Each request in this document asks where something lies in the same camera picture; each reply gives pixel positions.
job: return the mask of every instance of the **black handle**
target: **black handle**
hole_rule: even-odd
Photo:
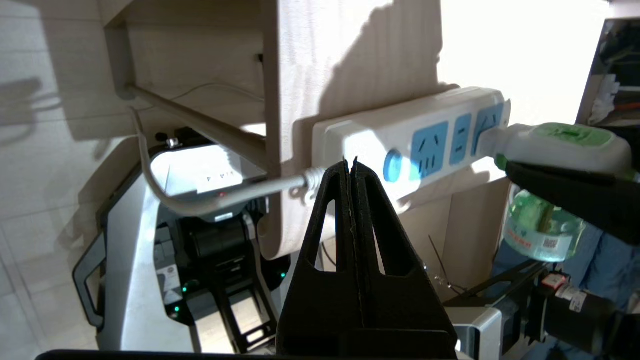
[[[76,290],[78,296],[80,296],[80,302],[82,302],[86,319],[91,325],[98,329],[104,325],[104,317],[98,314],[93,304],[86,280],[106,259],[107,251],[105,245],[104,233],[98,234],[93,243],[89,245],[89,249],[82,255],[73,271],[74,283],[76,284]]]

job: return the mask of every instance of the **black cable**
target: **black cable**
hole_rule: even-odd
[[[442,259],[440,259],[440,253],[438,252],[438,249],[436,249],[436,244],[433,243],[433,239],[431,238],[431,235],[429,236],[429,241],[431,242],[431,246],[433,247],[433,251],[435,251],[436,253],[436,257],[438,258],[438,262],[440,263],[440,268],[442,269],[442,273],[444,274],[444,278],[447,281],[447,287],[449,289],[451,289],[451,291],[455,292],[458,295],[462,295],[462,293],[458,290],[456,290],[456,288],[464,291],[465,293],[468,291],[468,289],[463,288],[462,286],[458,286],[455,285],[453,283],[451,283],[451,281],[449,281],[449,276],[447,275],[447,269],[444,268],[444,264],[442,263]]]
[[[324,254],[326,255],[326,258],[329,259],[329,262],[331,264],[333,264],[337,268],[338,265],[336,265],[335,261],[331,258],[331,256],[329,256],[329,252],[326,250],[326,247],[324,246],[324,243],[322,243],[322,250],[324,251]]]

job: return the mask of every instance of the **white cable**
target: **white cable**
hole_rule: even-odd
[[[205,84],[202,84],[202,85],[198,85],[198,86],[196,86],[194,88],[191,88],[191,89],[183,92],[180,95],[177,95],[177,96],[174,96],[174,97],[170,98],[169,100],[174,101],[174,100],[180,99],[181,97],[185,97],[185,96],[191,94],[192,92],[194,92],[196,90],[199,90],[201,88],[208,88],[208,87],[216,87],[216,88],[222,88],[222,89],[227,89],[227,90],[233,90],[233,91],[235,91],[235,92],[237,92],[239,94],[243,94],[244,96],[247,96],[247,97],[249,97],[249,98],[251,98],[253,100],[264,102],[264,98],[263,97],[260,97],[258,95],[255,95],[255,94],[251,93],[251,92],[248,92],[243,88],[239,88],[239,87],[234,86],[234,85],[228,85],[228,84],[223,84],[223,83],[205,83]],[[149,106],[147,108],[136,109],[136,110],[138,112],[141,112],[141,111],[151,110],[153,108],[155,108],[155,106]]]
[[[142,173],[151,188],[154,195],[160,202],[173,212],[190,217],[200,217],[215,211],[227,208],[229,206],[241,204],[243,202],[267,196],[272,193],[278,193],[291,188],[307,187],[305,194],[305,203],[309,203],[315,198],[315,194],[320,187],[325,169],[310,168],[303,175],[285,177],[281,179],[273,179],[263,181],[251,185],[247,188],[236,190],[226,194],[224,197],[214,199],[203,199],[196,201],[183,201],[170,197],[164,192],[162,187],[156,181],[156,177],[151,171],[151,159],[147,149],[147,138],[142,131],[142,122],[140,116],[134,108],[129,108],[136,128],[138,137],[138,145],[140,147],[140,160],[142,164]]]

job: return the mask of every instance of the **bottle label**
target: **bottle label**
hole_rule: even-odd
[[[549,235],[526,229],[511,217],[506,221],[504,237],[523,255],[532,257],[544,253],[554,258],[564,258],[573,239],[570,235]]]

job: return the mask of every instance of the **water bottle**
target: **water bottle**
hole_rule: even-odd
[[[502,236],[531,259],[557,263],[575,255],[585,227],[583,219],[520,190],[508,204]]]

